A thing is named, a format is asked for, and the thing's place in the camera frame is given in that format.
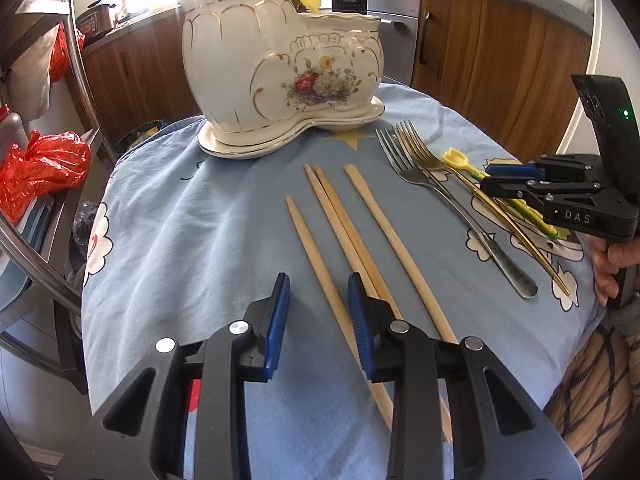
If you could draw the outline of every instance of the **white plastic bag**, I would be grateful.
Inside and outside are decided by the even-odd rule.
[[[29,12],[39,1],[24,0],[17,12]],[[11,66],[11,103],[24,122],[42,117],[49,108],[49,61],[57,34],[58,25],[38,38]]]

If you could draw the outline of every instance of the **white porcelain planter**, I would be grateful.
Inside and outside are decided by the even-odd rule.
[[[216,138],[248,146],[312,118],[356,118],[380,84],[380,20],[290,0],[180,0],[184,69]]]

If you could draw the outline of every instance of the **yellow star print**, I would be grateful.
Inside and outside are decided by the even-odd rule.
[[[359,129],[355,128],[353,130],[347,130],[345,132],[334,132],[331,137],[325,137],[324,140],[341,140],[347,146],[357,152],[358,141],[361,139],[369,139],[371,137],[373,137],[373,135],[363,134]]]

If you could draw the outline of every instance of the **bottle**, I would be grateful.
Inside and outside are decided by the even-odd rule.
[[[24,151],[27,149],[29,137],[24,132],[20,115],[11,112],[8,105],[0,106],[0,161],[4,160],[13,143],[18,144]]]

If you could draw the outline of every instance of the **wooden chopstick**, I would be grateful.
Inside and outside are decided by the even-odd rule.
[[[320,205],[324,210],[324,214],[326,215],[329,224],[331,224],[335,236],[338,238],[338,242],[340,242],[340,247],[342,247],[344,255],[347,257],[351,269],[353,269],[353,272],[358,272],[360,274],[362,283],[364,285],[364,290],[367,292],[367,295],[372,298],[379,299],[380,297],[378,295],[378,292],[376,291],[376,288],[373,286],[373,283],[369,278],[369,273],[366,271],[364,265],[362,264],[362,261],[358,256],[358,252],[353,246],[353,243],[349,238],[347,231],[345,231],[342,222],[340,222],[338,215],[335,213],[334,207],[331,205],[331,201],[324,191],[324,187],[322,187],[322,184],[320,184],[320,181],[318,180],[318,177],[316,176],[314,171],[311,169],[311,166],[305,164],[304,167],[306,176],[308,176],[309,181],[311,182],[311,186],[314,188],[314,192],[318,197],[318,202],[320,202]]]
[[[356,227],[355,225],[353,225],[353,222],[351,222],[351,218],[349,218],[349,215],[342,205],[342,202],[340,202],[340,198],[338,198],[334,186],[331,185],[329,179],[326,177],[320,166],[314,166],[314,171],[316,172],[318,180],[324,188],[324,192],[329,198],[331,205],[334,207],[334,211],[338,215],[338,218],[342,223],[344,230],[347,232],[349,240],[353,244],[353,247],[356,249],[356,252],[360,257],[360,261],[367,271],[373,287],[378,293],[378,297],[380,298],[380,300],[386,301],[391,306],[391,310],[394,312],[394,316],[396,316],[396,318],[402,319],[402,314],[400,313],[400,310],[398,309],[394,298],[391,296],[391,292],[386,286],[385,280],[382,278],[382,275],[376,267],[376,264],[373,262],[373,259],[369,254],[369,251],[367,250],[367,247],[364,245],[362,238],[360,238],[360,235],[356,231]]]
[[[406,250],[406,247],[402,243],[402,240],[396,233],[395,229],[392,227],[389,220],[386,218],[380,206],[376,203],[376,200],[373,198],[371,191],[369,190],[369,186],[364,180],[363,176],[358,171],[353,164],[347,164],[344,167],[344,171],[349,175],[351,182],[354,187],[367,204],[367,207],[371,211],[371,214],[374,216],[386,238],[389,240],[389,243],[393,247],[398,259],[406,269],[409,278],[414,284],[415,290],[418,291],[424,306],[429,311],[431,315],[431,319],[433,319],[438,332],[440,333],[440,337],[448,342],[458,344],[458,338],[456,338],[449,321],[444,315],[440,305],[438,304],[438,300],[433,295],[429,285],[427,285],[424,276],[420,272],[420,269],[415,264],[414,259],[409,254],[409,251]]]
[[[362,278],[363,283],[365,283],[365,290],[367,290],[366,283],[369,282],[376,293],[371,294],[367,290],[367,295],[387,301],[389,305],[392,306],[392,310],[396,318],[402,319],[402,314],[391,296],[391,292],[387,288],[386,283],[382,279],[382,275],[380,275],[369,251],[356,231],[353,222],[351,222],[351,219],[342,205],[342,202],[340,202],[340,198],[335,192],[333,186],[322,172],[322,169],[319,166],[316,166],[316,174],[308,165],[305,164],[305,171],[311,181],[314,191],[316,192],[316,196],[321,203],[322,209],[324,210],[329,223],[334,228],[335,235],[337,236],[338,241],[340,241],[340,245],[351,264],[351,269],[353,269],[354,272],[360,273],[360,277]],[[445,440],[451,443],[453,441],[451,415],[442,397],[440,397],[440,416],[442,419],[442,434]]]
[[[351,317],[347,313],[347,309],[344,307],[344,304],[340,299],[338,290],[334,285],[334,280],[332,280],[331,276],[329,275],[329,271],[327,270],[324,261],[322,260],[322,256],[320,256],[318,247],[311,237],[311,233],[306,227],[305,221],[302,218],[302,215],[300,214],[296,203],[293,202],[293,199],[290,196],[287,196],[287,206],[289,207],[289,213],[296,227],[296,231],[298,232],[298,236],[300,237],[300,241],[305,248],[306,256],[308,256],[309,261],[311,262],[311,266],[313,267],[313,270],[318,277],[318,281],[320,282],[322,291],[324,292],[324,295],[329,302],[329,306],[331,306],[331,310],[333,311],[335,319],[338,322],[338,326],[340,326],[340,330],[342,330],[342,335],[347,341],[347,345],[351,350],[351,354],[353,355],[354,359],[356,359],[358,367],[360,367],[358,346],[356,344],[355,334],[353,333]],[[390,429],[391,423],[393,421],[394,404],[391,401],[387,390],[382,383],[374,384],[370,381],[366,382],[369,386],[369,390],[371,391],[371,395],[376,401],[382,418],[385,420],[386,425]]]

